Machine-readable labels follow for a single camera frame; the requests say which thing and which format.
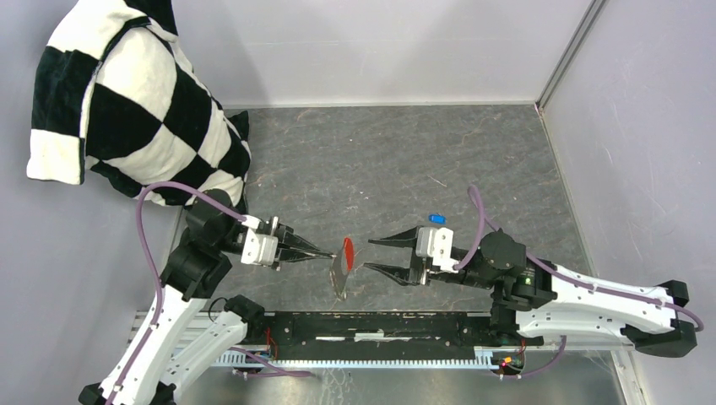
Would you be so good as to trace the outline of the metal key holder red handle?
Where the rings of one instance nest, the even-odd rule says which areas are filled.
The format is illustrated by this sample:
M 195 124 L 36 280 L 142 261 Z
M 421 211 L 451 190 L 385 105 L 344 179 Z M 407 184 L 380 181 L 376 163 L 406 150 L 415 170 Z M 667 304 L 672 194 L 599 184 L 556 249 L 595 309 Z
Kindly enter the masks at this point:
M 346 236 L 340 249 L 333 256 L 328 268 L 328 280 L 334 296 L 339 301 L 347 299 L 347 283 L 350 275 L 358 268 L 356 258 L 361 250 Z

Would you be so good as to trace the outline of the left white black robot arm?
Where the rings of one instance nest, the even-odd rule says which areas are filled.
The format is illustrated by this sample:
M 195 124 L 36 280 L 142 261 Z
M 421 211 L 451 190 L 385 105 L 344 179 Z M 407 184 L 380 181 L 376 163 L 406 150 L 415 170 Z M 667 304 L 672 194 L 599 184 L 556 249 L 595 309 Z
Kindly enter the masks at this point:
M 164 270 L 158 271 L 144 235 L 143 205 L 151 192 L 162 188 L 187 192 L 195 202 L 179 244 Z M 180 392 L 224 352 L 241 341 L 251 344 L 263 337 L 262 307 L 236 297 L 199 337 L 179 355 L 173 354 L 182 334 L 231 270 L 229 254 L 239 255 L 243 264 L 274 270 L 285 262 L 336 257 L 276 217 L 261 220 L 239 213 L 229 195 L 219 189 L 201 192 L 176 181 L 154 183 L 140 192 L 135 219 L 155 299 L 112 372 L 81 391 L 82 404 L 174 404 Z

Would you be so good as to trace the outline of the key with blue tag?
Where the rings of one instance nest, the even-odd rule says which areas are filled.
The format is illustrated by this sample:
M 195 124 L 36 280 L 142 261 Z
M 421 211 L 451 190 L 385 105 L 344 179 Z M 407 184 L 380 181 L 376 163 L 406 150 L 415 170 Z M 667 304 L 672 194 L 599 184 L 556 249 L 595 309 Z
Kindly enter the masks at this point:
M 433 224 L 445 224 L 447 222 L 446 218 L 440 214 L 430 214 L 428 220 Z

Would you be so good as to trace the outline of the black white checkered cloth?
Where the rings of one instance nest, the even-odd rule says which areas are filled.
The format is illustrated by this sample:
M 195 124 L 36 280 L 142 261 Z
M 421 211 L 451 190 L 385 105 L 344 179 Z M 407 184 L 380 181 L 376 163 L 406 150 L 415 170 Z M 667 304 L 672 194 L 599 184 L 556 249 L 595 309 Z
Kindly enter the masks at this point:
M 26 175 L 77 186 L 93 171 L 130 198 L 193 204 L 174 181 L 245 212 L 249 132 L 194 72 L 171 2 L 80 1 L 36 68 Z

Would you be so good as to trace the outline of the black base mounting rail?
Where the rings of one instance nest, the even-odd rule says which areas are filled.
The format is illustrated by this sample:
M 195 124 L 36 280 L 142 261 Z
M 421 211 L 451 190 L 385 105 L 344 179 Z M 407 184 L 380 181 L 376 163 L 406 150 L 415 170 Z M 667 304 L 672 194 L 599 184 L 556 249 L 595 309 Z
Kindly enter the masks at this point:
M 475 348 L 540 346 L 486 313 L 276 311 L 250 321 L 244 346 L 275 348 L 280 360 L 463 360 Z

